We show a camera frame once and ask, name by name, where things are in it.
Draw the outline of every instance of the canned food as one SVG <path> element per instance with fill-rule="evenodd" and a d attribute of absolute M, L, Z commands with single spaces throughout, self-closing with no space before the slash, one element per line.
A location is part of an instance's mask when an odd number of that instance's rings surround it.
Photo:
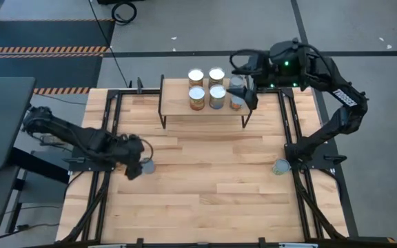
<path fill-rule="evenodd" d="M 200 69 L 192 69 L 188 72 L 187 77 L 190 79 L 190 88 L 193 86 L 203 87 L 204 73 Z"/>
<path fill-rule="evenodd" d="M 233 75 L 231 76 L 231 79 L 229 81 L 229 88 L 242 88 L 245 85 L 245 81 L 243 78 L 239 75 Z"/>
<path fill-rule="evenodd" d="M 231 108 L 233 110 L 240 110 L 244 100 L 238 96 L 231 96 Z"/>
<path fill-rule="evenodd" d="M 225 104 L 226 89 L 223 85 L 214 85 L 210 89 L 210 106 L 215 109 L 221 109 Z"/>
<path fill-rule="evenodd" d="M 203 89 L 203 87 L 191 87 L 190 106 L 193 110 L 202 110 L 205 107 L 205 89 Z"/>
<path fill-rule="evenodd" d="M 278 176 L 283 175 L 284 173 L 290 170 L 290 164 L 285 159 L 278 159 L 275 161 L 275 165 L 272 168 L 272 172 Z"/>
<path fill-rule="evenodd" d="M 212 68 L 210 70 L 210 82 L 209 87 L 214 85 L 223 85 L 223 78 L 225 77 L 225 72 L 221 68 Z"/>

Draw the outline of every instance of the black floor mat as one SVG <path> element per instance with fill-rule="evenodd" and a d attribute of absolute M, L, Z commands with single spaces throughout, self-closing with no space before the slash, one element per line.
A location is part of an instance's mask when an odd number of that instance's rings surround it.
<path fill-rule="evenodd" d="M 85 93 L 96 87 L 101 63 L 101 54 L 0 55 L 0 77 L 32 76 L 44 94 Z"/>
<path fill-rule="evenodd" d="M 111 43 L 113 21 L 100 21 Z M 0 21 L 0 52 L 105 52 L 96 21 Z"/>

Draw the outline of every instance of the black rubber mat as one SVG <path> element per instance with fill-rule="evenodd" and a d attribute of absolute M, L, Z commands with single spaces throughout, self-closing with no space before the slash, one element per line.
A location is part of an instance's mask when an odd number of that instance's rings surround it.
<path fill-rule="evenodd" d="M 37 80 L 37 89 L 96 87 L 102 57 L 100 54 L 76 55 L 78 54 L 0 55 L 0 76 L 32 76 Z M 84 92 L 85 90 L 55 90 L 53 93 Z"/>
<path fill-rule="evenodd" d="M 113 21 L 100 21 L 111 43 Z M 0 21 L 0 47 L 105 46 L 96 21 Z"/>

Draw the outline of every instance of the black robotic arm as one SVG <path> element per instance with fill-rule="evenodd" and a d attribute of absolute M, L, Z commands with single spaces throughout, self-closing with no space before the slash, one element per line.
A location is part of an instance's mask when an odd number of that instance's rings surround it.
<path fill-rule="evenodd" d="M 127 165 L 125 175 L 135 179 L 142 174 L 142 140 L 134 134 L 115 136 L 102 129 L 82 128 L 52 115 L 48 107 L 31 107 L 23 120 L 23 131 L 52 134 L 81 151 L 92 161 L 107 168 L 116 163 Z"/>
<path fill-rule="evenodd" d="M 237 67 L 232 58 L 242 53 L 254 53 L 247 64 Z M 343 106 L 334 113 L 330 121 L 311 136 L 302 137 L 295 144 L 287 144 L 286 157 L 291 161 L 306 163 L 315 149 L 338 134 L 351 134 L 358 130 L 367 112 L 367 98 L 358 92 L 339 73 L 332 58 L 325 58 L 311 45 L 299 43 L 297 39 L 273 45 L 269 52 L 239 50 L 230 57 L 233 74 L 250 75 L 253 88 L 228 89 L 228 92 L 245 99 L 247 106 L 255 110 L 258 104 L 256 92 L 261 88 L 312 87 L 329 92 Z"/>

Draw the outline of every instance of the concrete floor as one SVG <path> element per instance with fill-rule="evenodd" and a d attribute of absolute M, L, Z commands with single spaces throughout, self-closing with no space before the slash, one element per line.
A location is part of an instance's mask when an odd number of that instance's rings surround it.
<path fill-rule="evenodd" d="M 308 41 L 321 51 L 397 51 L 397 1 L 297 2 Z M 93 4 L 98 18 L 110 16 L 111 6 Z M 278 41 L 299 37 L 291 0 L 147 0 L 136 6 L 139 13 L 135 22 L 115 28 L 115 52 L 268 49 Z M 86 0 L 5 0 L 0 19 L 92 19 L 92 13 Z M 343 170 L 358 233 L 397 240 L 397 56 L 334 59 L 343 77 L 370 98 L 361 129 L 336 138 L 340 154 L 349 157 Z M 145 87 L 158 87 L 162 73 L 185 77 L 191 67 L 230 69 L 224 56 L 119 58 L 118 62 L 127 80 L 136 81 L 139 76 Z M 123 86 L 113 59 L 104 58 L 98 87 Z M 61 97 L 86 101 L 86 96 Z M 83 106 L 41 96 L 35 96 L 33 102 L 50 106 L 61 118 L 81 123 Z M 333 114 L 338 103 L 328 95 L 325 102 L 328 113 Z M 29 151 L 39 149 L 24 136 L 16 145 Z M 19 224 L 33 224 L 32 216 L 34 223 L 59 221 L 55 209 L 40 211 L 26 212 Z M 34 229 L 24 236 L 1 240 L 0 247 L 38 244 L 26 240 L 27 235 L 44 237 L 43 244 L 51 243 L 50 234 L 55 231 Z"/>

